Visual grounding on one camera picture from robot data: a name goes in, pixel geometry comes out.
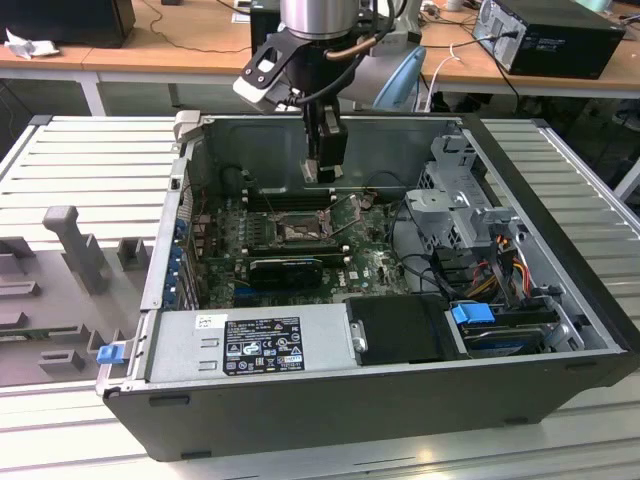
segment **sticker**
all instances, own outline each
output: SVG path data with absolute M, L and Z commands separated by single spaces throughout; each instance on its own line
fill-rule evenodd
M 196 315 L 196 330 L 202 330 L 204 328 L 224 328 L 228 316 L 226 313 Z
M 225 320 L 227 317 L 227 315 L 200 316 L 224 316 Z M 256 375 L 300 370 L 304 370 L 300 317 L 224 322 L 223 371 L 226 375 Z

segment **blue connector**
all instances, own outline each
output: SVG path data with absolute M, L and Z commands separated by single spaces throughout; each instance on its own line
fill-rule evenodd
M 177 245 L 172 245 L 171 250 L 169 252 L 170 252 L 169 256 L 173 258 L 182 258 L 182 254 L 184 253 L 184 250 L 182 249 L 182 247 L 178 247 Z
M 178 283 L 178 275 L 174 275 L 173 273 L 168 273 L 167 277 L 164 279 L 165 286 L 175 287 Z
M 491 307 L 488 303 L 460 303 L 451 310 L 456 324 L 462 323 L 495 323 Z
M 100 347 L 96 361 L 100 365 L 124 363 L 124 345 L 104 345 Z
M 174 236 L 176 238 L 184 238 L 186 234 L 187 234 L 187 222 L 185 222 L 181 218 L 178 218 L 176 220 L 176 229 L 174 232 Z

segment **red wire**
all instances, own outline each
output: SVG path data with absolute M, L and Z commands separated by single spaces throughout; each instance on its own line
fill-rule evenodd
M 489 262 L 480 262 L 478 264 L 478 266 L 473 271 L 473 283 L 471 285 L 475 287 L 476 283 L 478 283 L 478 274 L 480 273 L 480 269 L 482 267 L 486 267 L 487 265 L 489 265 Z

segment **green motherboard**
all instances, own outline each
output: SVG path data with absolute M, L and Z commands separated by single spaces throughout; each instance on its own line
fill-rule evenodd
M 410 292 L 389 247 L 391 205 L 357 193 L 334 196 L 322 209 L 296 211 L 264 198 L 266 211 L 251 211 L 246 199 L 227 199 L 201 216 L 196 257 L 206 281 L 203 306 L 339 303 L 350 296 Z M 252 269 L 266 261 L 315 262 L 321 281 L 313 288 L 254 288 Z

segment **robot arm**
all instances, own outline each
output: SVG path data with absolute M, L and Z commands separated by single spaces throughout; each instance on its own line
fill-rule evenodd
M 308 139 L 302 166 L 308 182 L 331 183 L 341 175 L 348 133 L 340 120 L 338 95 L 397 108 L 424 60 L 420 30 L 409 30 L 411 19 L 417 21 L 420 0 L 387 0 L 389 13 L 383 19 L 377 0 L 371 1 L 371 10 L 361 9 L 362 3 L 369 2 L 281 0 L 285 28 L 270 36 L 234 84 L 238 94 L 262 111 L 277 105 L 302 111 Z M 402 13 L 398 19 L 396 11 Z M 399 68 L 400 85 L 394 80 Z

